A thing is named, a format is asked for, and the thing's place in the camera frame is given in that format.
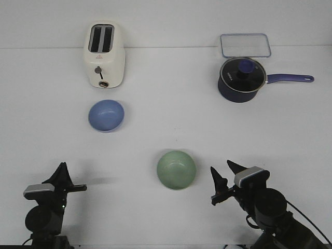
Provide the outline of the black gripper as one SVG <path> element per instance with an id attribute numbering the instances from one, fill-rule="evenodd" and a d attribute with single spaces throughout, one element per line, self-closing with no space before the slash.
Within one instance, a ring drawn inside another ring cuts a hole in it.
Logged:
<path id="1" fill-rule="evenodd" d="M 49 202 L 51 208 L 65 208 L 67 206 L 67 195 L 69 193 L 87 190 L 86 184 L 73 184 L 66 162 L 61 162 L 52 176 L 42 183 L 51 184 L 54 187 Z"/>
<path id="2" fill-rule="evenodd" d="M 241 166 L 231 160 L 227 160 L 227 164 L 234 174 L 235 182 L 242 182 L 249 177 L 249 168 Z M 249 194 L 247 190 L 236 187 L 235 185 L 228 188 L 228 180 L 221 177 L 221 175 L 213 167 L 210 167 L 210 170 L 215 186 L 215 195 L 211 196 L 212 205 L 215 206 L 218 203 L 226 201 L 230 197 L 234 197 L 240 207 L 243 210 L 247 210 L 249 207 Z"/>

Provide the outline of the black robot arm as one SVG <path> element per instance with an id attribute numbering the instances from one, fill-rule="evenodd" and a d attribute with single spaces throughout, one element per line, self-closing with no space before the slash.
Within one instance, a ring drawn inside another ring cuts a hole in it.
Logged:
<path id="1" fill-rule="evenodd" d="M 228 187 L 228 181 L 214 168 L 210 168 L 215 187 L 211 197 L 216 205 L 233 197 L 247 213 L 246 219 L 252 219 L 249 226 L 262 231 L 252 248 L 331 248 L 331 242 L 324 244 L 306 226 L 295 220 L 287 210 L 290 202 L 284 195 L 267 187 L 269 171 L 259 167 L 246 168 L 227 160 L 234 174 L 234 185 Z"/>
<path id="2" fill-rule="evenodd" d="M 25 218 L 32 248 L 74 248 L 68 237 L 61 235 L 67 195 L 86 190 L 85 184 L 73 184 L 66 162 L 61 162 L 49 179 L 26 187 L 23 196 L 37 202 Z"/>

